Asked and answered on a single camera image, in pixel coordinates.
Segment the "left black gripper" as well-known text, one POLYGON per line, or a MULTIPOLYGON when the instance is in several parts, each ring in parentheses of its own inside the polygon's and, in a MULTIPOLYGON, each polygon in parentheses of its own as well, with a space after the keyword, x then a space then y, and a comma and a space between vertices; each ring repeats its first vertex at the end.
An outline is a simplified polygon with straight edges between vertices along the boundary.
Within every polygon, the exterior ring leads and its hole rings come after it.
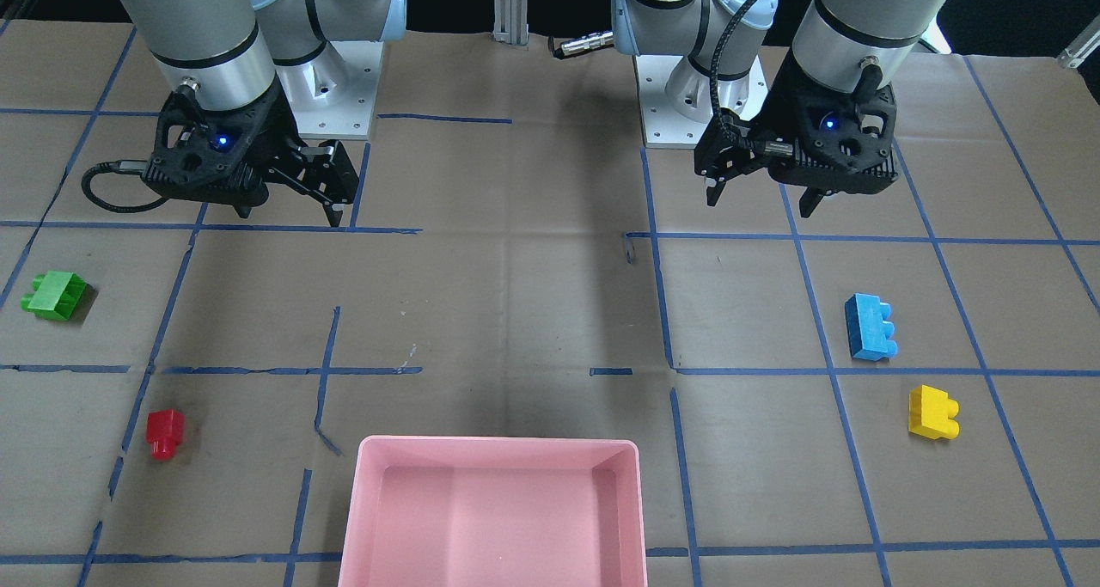
POLYGON ((757 171, 748 136, 792 147, 789 156, 773 157, 767 171, 778 182, 806 188, 801 215, 812 215, 829 193, 887 190, 897 181, 894 92, 875 56, 857 63, 848 91, 818 84, 787 56, 754 129, 732 122, 730 139, 719 122, 710 122, 695 145, 694 171, 705 181, 707 206, 718 204, 732 179, 757 171))

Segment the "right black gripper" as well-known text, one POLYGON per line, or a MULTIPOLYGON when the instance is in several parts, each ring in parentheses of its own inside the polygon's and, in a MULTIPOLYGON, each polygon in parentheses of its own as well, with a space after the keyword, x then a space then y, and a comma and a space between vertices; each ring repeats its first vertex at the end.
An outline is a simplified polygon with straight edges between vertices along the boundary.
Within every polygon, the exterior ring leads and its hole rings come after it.
POLYGON ((165 199, 228 204, 240 219, 266 203, 267 184, 297 177, 302 193, 339 228, 358 195, 358 169, 340 140, 298 149, 290 102, 278 82, 228 112, 199 106, 196 82, 182 82, 162 106, 155 145, 141 181, 165 199))

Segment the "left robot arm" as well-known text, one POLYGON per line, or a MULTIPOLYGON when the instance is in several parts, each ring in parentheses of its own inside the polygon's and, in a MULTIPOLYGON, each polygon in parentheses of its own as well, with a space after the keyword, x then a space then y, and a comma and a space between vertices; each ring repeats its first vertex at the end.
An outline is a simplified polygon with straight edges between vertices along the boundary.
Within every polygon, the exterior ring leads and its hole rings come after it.
POLYGON ((688 106, 705 122, 693 168, 717 204, 726 185, 765 169, 803 188, 800 215, 836 193, 897 181, 892 78, 947 0, 810 0, 759 112, 748 81, 780 0, 610 0, 620 53, 682 59, 688 106))

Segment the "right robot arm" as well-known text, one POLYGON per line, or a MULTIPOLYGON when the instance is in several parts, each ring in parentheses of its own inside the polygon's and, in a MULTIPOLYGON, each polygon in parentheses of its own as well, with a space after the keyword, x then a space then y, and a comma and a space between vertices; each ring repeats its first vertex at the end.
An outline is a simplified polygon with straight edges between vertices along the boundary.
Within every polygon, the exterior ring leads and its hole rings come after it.
POLYGON ((245 218, 283 185, 339 228, 360 186, 343 141, 369 137, 407 0, 120 1, 170 93, 148 159, 88 168, 87 199, 119 214, 182 200, 245 218))

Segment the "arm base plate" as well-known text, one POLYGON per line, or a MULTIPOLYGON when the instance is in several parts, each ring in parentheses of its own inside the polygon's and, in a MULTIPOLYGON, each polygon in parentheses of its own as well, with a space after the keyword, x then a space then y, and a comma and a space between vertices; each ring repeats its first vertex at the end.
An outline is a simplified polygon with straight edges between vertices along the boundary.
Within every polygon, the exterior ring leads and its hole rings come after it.
POLYGON ((333 42, 314 60, 279 67, 300 137, 369 141, 385 49, 382 42, 333 42))
MULTIPOLYGON (((694 148, 712 119, 707 79, 684 56, 644 55, 632 62, 645 147, 694 148)), ((760 58, 754 59, 747 76, 719 84, 721 106, 743 120, 757 117, 766 97, 760 58)))

